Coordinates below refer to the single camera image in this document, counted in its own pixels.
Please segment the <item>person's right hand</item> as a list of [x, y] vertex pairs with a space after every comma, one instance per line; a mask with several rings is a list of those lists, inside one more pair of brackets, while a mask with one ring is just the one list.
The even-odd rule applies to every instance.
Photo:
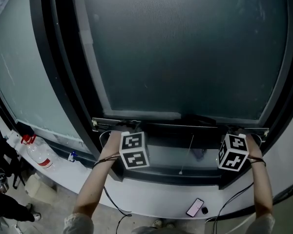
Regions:
[[250, 134], [246, 135], [246, 142], [247, 142], [248, 149], [249, 149], [249, 155], [251, 157], [255, 157], [255, 158], [262, 158], [263, 157], [259, 146], [257, 145], [254, 138]]

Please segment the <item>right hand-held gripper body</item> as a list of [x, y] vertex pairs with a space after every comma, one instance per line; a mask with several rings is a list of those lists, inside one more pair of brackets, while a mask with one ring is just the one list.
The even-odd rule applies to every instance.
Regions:
[[246, 135], [226, 134], [216, 162], [219, 169], [239, 172], [249, 156]]

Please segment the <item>person's left hand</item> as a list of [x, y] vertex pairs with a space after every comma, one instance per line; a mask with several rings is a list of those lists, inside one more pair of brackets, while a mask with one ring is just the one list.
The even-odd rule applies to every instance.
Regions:
[[121, 142], [121, 132], [112, 131], [107, 140], [107, 143], [102, 149], [100, 159], [105, 159], [105, 158], [118, 154], [119, 148], [120, 148], [120, 142]]

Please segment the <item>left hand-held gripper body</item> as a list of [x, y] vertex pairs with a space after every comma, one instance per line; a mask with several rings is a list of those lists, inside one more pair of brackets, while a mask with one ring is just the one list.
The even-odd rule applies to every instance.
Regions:
[[149, 167], [145, 133], [121, 133], [119, 154], [127, 170]]

